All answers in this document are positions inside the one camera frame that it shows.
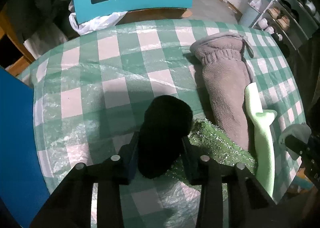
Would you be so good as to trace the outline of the white sock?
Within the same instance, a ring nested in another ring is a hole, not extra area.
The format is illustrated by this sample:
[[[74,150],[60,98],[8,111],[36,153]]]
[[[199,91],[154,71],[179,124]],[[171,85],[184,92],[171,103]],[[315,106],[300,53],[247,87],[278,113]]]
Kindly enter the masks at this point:
[[[299,139],[301,142],[307,144],[311,136],[311,129],[306,123],[292,124],[288,126],[285,130],[283,130],[279,137],[280,147],[283,150],[288,151],[292,160],[297,160],[299,158],[299,155],[285,145],[285,139],[290,135]]]

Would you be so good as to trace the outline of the light green foam sheet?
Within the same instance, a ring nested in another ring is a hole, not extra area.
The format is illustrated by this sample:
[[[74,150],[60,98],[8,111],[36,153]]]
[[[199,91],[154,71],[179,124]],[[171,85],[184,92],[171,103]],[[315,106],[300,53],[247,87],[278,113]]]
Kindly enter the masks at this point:
[[[245,88],[245,106],[254,125],[254,147],[258,162],[255,176],[268,195],[272,196],[275,179],[275,156],[270,126],[274,122],[277,112],[263,109],[255,82]]]

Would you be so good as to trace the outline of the green sparkly cloth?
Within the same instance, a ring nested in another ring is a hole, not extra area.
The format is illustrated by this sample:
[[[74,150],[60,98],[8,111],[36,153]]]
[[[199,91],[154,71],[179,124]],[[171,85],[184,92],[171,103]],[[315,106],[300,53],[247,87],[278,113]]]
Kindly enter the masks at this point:
[[[199,147],[202,154],[210,156],[219,164],[234,166],[243,163],[252,174],[256,174],[257,160],[208,119],[193,120],[188,138],[192,145]]]

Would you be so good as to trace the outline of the black sock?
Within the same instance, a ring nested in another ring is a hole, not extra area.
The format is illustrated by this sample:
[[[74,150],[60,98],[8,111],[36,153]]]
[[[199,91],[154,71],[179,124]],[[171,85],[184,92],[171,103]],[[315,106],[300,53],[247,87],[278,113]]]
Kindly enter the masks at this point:
[[[137,168],[144,177],[158,178],[171,169],[192,122],[193,112],[184,101],[171,95],[153,99],[144,114],[137,144]]]

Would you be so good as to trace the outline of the open cardboard box blue rim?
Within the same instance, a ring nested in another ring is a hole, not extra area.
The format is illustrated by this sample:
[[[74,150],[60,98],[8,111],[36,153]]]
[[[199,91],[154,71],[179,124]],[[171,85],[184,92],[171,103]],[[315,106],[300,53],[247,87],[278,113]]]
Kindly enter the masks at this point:
[[[28,227],[49,197],[33,127],[33,89],[1,69],[1,201]]]

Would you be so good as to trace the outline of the green white checkered tablecloth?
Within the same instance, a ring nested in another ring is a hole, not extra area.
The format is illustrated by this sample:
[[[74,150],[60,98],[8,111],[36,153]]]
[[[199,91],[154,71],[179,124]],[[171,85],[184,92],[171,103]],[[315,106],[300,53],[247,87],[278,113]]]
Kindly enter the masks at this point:
[[[36,155],[49,191],[78,162],[98,164],[116,154],[163,94],[185,101],[206,118],[210,102],[196,40],[219,32],[243,35],[264,108],[277,112],[271,126],[276,159],[273,199],[280,201],[301,161],[278,144],[281,132],[305,121],[303,104],[285,57],[267,33],[202,20],[157,20],[110,27],[66,42],[33,62],[20,80],[34,90]]]

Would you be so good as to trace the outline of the grey fleece pouch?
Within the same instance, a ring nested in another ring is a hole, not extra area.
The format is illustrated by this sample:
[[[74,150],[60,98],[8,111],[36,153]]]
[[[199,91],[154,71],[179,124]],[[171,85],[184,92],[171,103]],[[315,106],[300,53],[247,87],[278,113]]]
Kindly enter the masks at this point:
[[[202,64],[202,76],[209,94],[216,124],[243,150],[249,149],[249,128],[245,112],[245,88],[254,80],[244,58],[245,37],[222,32],[204,37],[190,47]]]

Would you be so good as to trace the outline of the grey shoe rack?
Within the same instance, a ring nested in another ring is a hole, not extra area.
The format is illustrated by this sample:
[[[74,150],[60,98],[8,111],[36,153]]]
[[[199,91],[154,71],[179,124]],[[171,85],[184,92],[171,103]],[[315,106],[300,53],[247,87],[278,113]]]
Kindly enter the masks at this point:
[[[319,12],[311,0],[271,0],[252,27],[268,32],[283,52],[294,52],[319,28]]]

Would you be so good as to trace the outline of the light blue waste bin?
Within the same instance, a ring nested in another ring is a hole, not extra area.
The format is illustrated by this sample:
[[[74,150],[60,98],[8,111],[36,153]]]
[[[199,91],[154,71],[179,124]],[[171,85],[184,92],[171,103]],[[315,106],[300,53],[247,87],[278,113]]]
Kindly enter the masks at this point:
[[[238,24],[252,27],[269,3],[268,0],[252,0],[247,3]]]

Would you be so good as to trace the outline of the white plastic bag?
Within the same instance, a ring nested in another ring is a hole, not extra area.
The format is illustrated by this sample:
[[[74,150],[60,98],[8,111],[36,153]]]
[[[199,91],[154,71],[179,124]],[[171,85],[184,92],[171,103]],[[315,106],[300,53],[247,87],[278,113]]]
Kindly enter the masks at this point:
[[[69,23],[71,25],[71,28],[75,30],[75,32],[80,36],[84,36],[94,31],[99,31],[99,30],[103,30],[103,29],[115,26],[127,14],[127,11],[113,12],[108,16],[95,17],[92,20],[89,20],[85,23],[80,24],[76,19],[73,0],[71,0],[71,2],[69,3],[68,9],[71,12],[71,14],[69,15]]]

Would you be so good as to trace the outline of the wooden louvered wardrobe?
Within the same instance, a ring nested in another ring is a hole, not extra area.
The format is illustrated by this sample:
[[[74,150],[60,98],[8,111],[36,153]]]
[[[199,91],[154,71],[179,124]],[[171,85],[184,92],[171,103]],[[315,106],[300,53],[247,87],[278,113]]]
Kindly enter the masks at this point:
[[[34,61],[32,54],[20,43],[4,5],[1,10],[1,67],[17,77]]]

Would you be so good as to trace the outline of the brown flattened cardboard box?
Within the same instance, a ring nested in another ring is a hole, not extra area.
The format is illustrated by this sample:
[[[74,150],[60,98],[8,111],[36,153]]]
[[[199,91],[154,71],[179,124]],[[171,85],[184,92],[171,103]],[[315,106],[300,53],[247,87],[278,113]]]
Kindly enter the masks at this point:
[[[151,8],[135,10],[127,12],[117,25],[147,20],[184,19],[192,15],[191,9],[188,8]]]

